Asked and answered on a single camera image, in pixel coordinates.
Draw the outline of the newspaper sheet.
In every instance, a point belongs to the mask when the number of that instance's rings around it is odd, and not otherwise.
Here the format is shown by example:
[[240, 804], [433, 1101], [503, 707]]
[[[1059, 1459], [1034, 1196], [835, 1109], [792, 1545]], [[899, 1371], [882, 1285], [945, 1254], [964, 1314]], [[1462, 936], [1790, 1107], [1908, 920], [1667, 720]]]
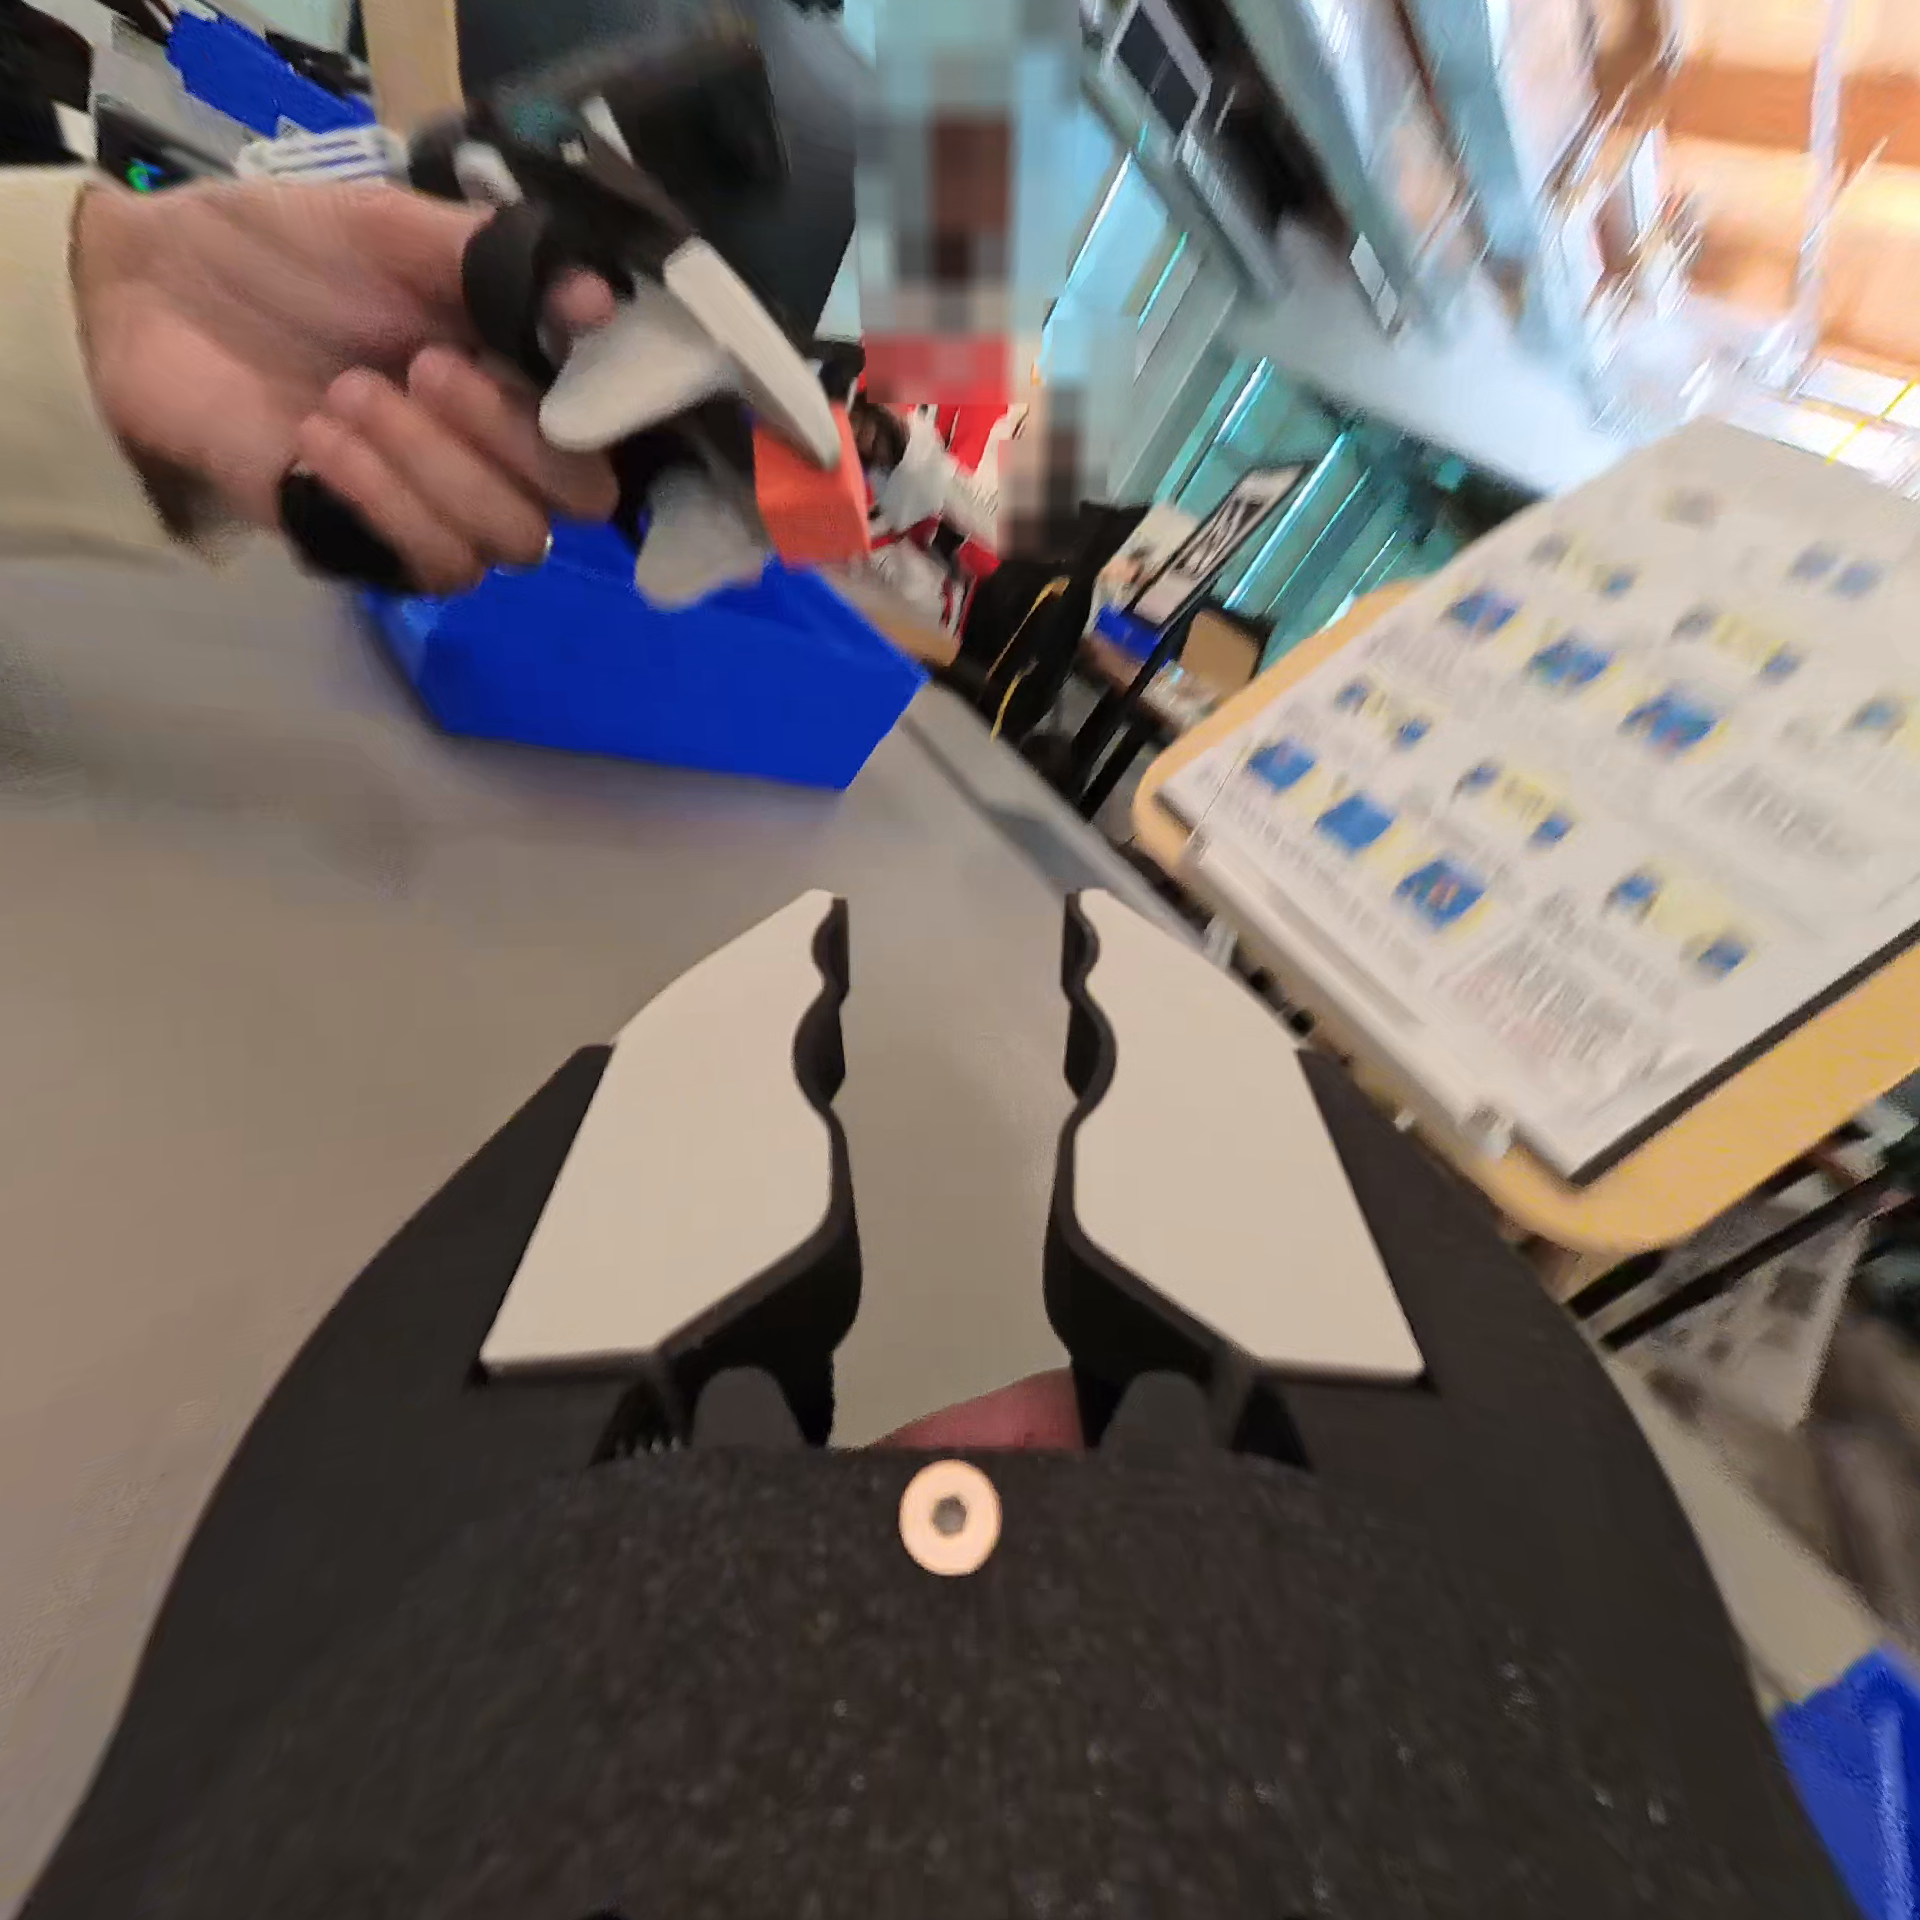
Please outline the newspaper sheet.
[[1776, 1434], [1807, 1425], [1870, 1227], [1824, 1230], [1716, 1301], [1636, 1339], [1626, 1361]]

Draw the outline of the black garment with yellow trim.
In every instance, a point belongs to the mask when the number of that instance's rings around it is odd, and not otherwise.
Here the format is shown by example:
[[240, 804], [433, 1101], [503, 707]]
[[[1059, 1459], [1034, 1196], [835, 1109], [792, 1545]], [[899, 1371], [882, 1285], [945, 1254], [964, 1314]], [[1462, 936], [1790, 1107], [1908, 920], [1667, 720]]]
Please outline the black garment with yellow trim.
[[1057, 707], [1098, 576], [1146, 513], [1146, 502], [1086, 502], [1063, 541], [1003, 554], [971, 589], [945, 683], [1009, 748], [1022, 748]]

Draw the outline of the person's left hand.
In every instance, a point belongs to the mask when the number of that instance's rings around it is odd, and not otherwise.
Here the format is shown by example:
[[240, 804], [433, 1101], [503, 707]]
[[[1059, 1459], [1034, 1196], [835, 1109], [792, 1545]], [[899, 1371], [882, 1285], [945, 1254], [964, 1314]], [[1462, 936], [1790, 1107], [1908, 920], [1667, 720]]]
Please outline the person's left hand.
[[87, 377], [172, 532], [278, 532], [282, 477], [303, 474], [407, 585], [449, 595], [539, 565], [556, 522], [614, 518], [609, 457], [547, 444], [539, 395], [474, 339], [480, 219], [380, 184], [87, 189]]

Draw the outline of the person's left forearm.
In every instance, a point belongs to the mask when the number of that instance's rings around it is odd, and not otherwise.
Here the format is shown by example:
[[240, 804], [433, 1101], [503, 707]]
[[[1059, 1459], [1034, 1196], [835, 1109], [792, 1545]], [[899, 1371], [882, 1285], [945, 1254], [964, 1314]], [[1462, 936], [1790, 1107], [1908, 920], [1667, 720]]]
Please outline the person's left forearm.
[[3, 180], [4, 561], [155, 561], [190, 549], [119, 418], [128, 387], [110, 313], [143, 291], [152, 212], [79, 168], [7, 168]]

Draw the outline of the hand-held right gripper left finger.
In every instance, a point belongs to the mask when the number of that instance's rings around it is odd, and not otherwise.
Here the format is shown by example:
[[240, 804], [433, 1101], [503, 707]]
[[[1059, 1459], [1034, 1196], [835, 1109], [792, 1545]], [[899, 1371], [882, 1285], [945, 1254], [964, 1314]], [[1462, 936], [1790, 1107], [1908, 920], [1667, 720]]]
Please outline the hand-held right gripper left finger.
[[816, 1377], [858, 1317], [849, 904], [806, 891], [618, 1028], [479, 1350], [489, 1379]]

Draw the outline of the blue plastic bin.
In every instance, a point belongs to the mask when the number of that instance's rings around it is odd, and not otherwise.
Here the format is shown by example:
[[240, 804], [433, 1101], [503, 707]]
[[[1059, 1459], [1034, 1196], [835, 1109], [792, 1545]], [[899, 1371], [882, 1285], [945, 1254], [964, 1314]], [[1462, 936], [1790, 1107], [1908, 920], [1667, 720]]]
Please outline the blue plastic bin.
[[182, 9], [163, 50], [190, 99], [262, 137], [344, 132], [377, 122], [363, 97], [311, 81], [227, 13]]
[[563, 525], [547, 565], [460, 597], [356, 600], [440, 732], [684, 772], [849, 789], [928, 678], [816, 572], [779, 561], [659, 609], [607, 525]]
[[1771, 1731], [1817, 1835], [1868, 1917], [1918, 1916], [1918, 1677], [1874, 1649]]

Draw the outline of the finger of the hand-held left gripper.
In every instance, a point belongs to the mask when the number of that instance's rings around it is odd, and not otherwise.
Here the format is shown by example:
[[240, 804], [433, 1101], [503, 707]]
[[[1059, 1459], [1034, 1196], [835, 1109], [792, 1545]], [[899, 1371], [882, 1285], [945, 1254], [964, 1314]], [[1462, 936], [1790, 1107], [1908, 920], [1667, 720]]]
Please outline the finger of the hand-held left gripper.
[[638, 595], [654, 609], [694, 609], [755, 582], [774, 541], [753, 490], [700, 464], [664, 469], [646, 498]]
[[664, 261], [660, 285], [728, 363], [728, 385], [759, 426], [814, 469], [836, 469], [841, 427], [809, 358], [707, 242], [687, 240]]

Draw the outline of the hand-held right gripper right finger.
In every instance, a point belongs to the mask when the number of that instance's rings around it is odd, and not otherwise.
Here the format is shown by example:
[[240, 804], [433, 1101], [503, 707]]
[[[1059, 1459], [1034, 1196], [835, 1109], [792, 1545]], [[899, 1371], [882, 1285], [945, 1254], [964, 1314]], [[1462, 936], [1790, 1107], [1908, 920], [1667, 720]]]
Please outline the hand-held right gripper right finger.
[[1226, 970], [1086, 889], [1063, 913], [1072, 1098], [1048, 1318], [1089, 1374], [1415, 1386], [1425, 1355], [1289, 1030]]

